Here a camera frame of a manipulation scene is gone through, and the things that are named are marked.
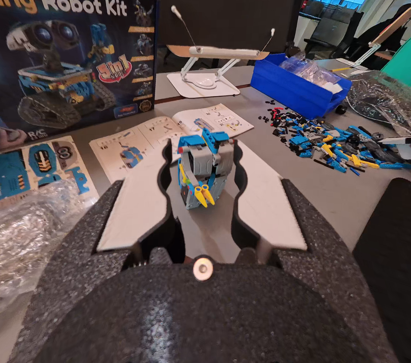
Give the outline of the dark blue robot kit box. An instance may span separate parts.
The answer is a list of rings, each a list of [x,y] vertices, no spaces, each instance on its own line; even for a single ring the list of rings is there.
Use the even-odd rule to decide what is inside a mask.
[[[0,0],[1,150],[154,109],[160,0]]]

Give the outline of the blue plastic bin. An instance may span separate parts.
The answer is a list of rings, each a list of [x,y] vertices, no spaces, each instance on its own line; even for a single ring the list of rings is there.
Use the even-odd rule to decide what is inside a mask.
[[[332,94],[321,86],[280,68],[280,63],[285,60],[284,53],[271,54],[263,60],[257,60],[251,86],[307,119],[320,118],[335,110],[352,86],[350,80],[342,78],[338,81],[342,90]]]

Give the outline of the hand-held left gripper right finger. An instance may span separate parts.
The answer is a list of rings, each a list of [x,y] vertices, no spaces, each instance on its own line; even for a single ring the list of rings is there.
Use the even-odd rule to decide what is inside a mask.
[[[234,198],[231,235],[267,264],[275,250],[306,252],[307,243],[285,191],[284,178],[242,141],[234,143]]]

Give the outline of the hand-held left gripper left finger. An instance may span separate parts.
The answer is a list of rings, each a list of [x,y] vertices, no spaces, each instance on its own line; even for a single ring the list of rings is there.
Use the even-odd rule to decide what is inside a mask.
[[[128,172],[110,210],[96,252],[130,251],[148,260],[163,247],[173,262],[184,262],[181,223],[174,217],[167,188],[171,184],[172,143],[164,140]]]

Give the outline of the black perforated foam mat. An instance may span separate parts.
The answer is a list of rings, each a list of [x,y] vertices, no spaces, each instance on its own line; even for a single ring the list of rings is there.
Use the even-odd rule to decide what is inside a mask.
[[[411,361],[411,183],[391,180],[353,255],[399,362]]]

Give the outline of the blue grey brick robot model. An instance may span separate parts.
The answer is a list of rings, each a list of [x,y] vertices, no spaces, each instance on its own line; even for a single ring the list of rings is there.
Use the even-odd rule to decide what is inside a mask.
[[[224,131],[180,137],[177,145],[178,185],[187,210],[214,206],[234,163],[234,140]]]

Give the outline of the open instruction booklet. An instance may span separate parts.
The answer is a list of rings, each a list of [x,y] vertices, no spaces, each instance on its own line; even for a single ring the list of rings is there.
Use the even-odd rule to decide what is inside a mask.
[[[254,126],[222,103],[203,109],[191,109],[172,117],[160,116],[120,131],[92,140],[90,147],[110,183],[122,180],[131,169],[146,158],[153,149],[171,139],[172,162],[182,136],[201,135],[203,129],[223,131],[230,138],[245,133]]]

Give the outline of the blue sticker sheet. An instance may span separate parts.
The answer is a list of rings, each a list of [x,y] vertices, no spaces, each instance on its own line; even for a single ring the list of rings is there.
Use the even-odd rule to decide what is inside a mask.
[[[98,192],[71,136],[25,145],[0,157],[1,208],[62,180],[75,182],[83,201],[95,203]]]

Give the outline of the clear plastic bags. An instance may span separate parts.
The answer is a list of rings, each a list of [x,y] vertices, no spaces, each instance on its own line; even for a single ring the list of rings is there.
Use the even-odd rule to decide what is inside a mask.
[[[66,179],[1,209],[1,312],[19,295],[35,289],[63,238],[97,200],[95,191],[79,194],[76,182]]]

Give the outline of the teal plastic folder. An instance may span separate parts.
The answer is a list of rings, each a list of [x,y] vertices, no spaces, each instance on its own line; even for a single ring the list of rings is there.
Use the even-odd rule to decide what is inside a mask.
[[[399,82],[411,86],[411,39],[408,39],[381,71]]]

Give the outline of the clear bags in bin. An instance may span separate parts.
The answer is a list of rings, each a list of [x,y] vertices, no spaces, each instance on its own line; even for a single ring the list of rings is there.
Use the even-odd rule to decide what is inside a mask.
[[[339,93],[343,89],[339,76],[323,68],[315,61],[307,59],[305,52],[286,57],[279,67],[333,94]]]

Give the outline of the pile of small brick pieces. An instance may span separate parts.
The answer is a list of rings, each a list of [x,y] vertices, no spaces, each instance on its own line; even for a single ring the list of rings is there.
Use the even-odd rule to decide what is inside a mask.
[[[367,169],[410,170],[410,159],[401,157],[393,143],[383,143],[382,133],[354,125],[340,129],[324,118],[307,119],[273,99],[265,104],[266,112],[258,120],[270,124],[272,134],[300,158],[356,176]]]

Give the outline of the grey desk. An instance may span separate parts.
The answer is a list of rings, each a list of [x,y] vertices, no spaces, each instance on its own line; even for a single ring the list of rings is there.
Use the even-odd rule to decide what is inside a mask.
[[[306,193],[280,181],[308,244],[273,249],[257,264],[248,246],[235,263],[125,269],[127,251],[93,253],[121,182],[63,240],[34,291],[9,362],[397,362],[353,255],[314,202],[334,175],[313,169]]]

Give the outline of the clear plastic bag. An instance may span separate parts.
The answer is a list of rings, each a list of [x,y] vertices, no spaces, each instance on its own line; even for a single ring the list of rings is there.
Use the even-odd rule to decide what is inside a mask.
[[[348,105],[364,118],[389,124],[399,136],[411,134],[411,87],[381,71],[362,71],[348,78]]]

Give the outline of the white folding book stand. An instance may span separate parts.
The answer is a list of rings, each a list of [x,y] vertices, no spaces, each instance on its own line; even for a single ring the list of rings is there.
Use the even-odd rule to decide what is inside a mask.
[[[223,75],[234,65],[241,60],[261,60],[268,54],[263,56],[264,50],[272,40],[275,28],[270,31],[270,38],[261,50],[254,49],[228,49],[217,48],[213,46],[199,46],[195,44],[190,31],[182,18],[182,15],[177,10],[175,5],[171,6],[171,11],[183,23],[188,35],[192,41],[192,46],[188,47],[189,59],[180,71],[180,78],[172,78],[171,74],[167,78],[172,83],[178,93],[187,98],[205,98],[205,97],[221,97],[228,95],[237,95],[239,90],[230,83]],[[211,58],[216,56],[217,59],[228,59],[228,62],[214,73],[190,73],[192,66],[201,58]]]

